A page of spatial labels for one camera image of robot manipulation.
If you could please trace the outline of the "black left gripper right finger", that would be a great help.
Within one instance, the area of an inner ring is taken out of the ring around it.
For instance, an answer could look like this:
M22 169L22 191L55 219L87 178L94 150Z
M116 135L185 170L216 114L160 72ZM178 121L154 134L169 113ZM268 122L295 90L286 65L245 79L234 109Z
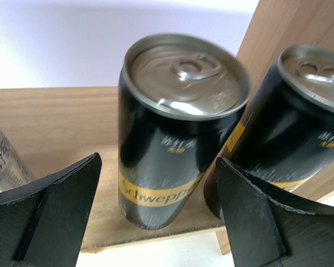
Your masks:
M223 157L215 174L235 266L334 266L334 206L280 189Z

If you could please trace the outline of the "blue silver energy can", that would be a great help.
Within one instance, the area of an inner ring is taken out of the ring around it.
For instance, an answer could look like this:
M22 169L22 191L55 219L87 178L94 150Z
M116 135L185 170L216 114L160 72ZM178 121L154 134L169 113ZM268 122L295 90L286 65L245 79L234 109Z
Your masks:
M35 177L0 129L0 192L23 186L34 180Z

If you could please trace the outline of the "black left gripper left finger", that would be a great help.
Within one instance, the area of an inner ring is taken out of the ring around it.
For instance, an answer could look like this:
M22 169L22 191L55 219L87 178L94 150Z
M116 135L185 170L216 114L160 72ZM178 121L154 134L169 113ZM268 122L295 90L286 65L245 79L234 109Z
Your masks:
M101 168L96 152L0 192L0 266L75 266Z

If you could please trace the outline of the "black tonic can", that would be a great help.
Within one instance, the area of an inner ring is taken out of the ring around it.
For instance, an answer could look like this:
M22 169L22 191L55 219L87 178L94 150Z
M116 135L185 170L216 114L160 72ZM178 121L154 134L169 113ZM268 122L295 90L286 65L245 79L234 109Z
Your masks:
M287 191L334 162L334 51L305 44L284 50L221 156Z
M126 52L118 85L118 198L145 230L175 220L250 98L244 66L207 40L160 33Z

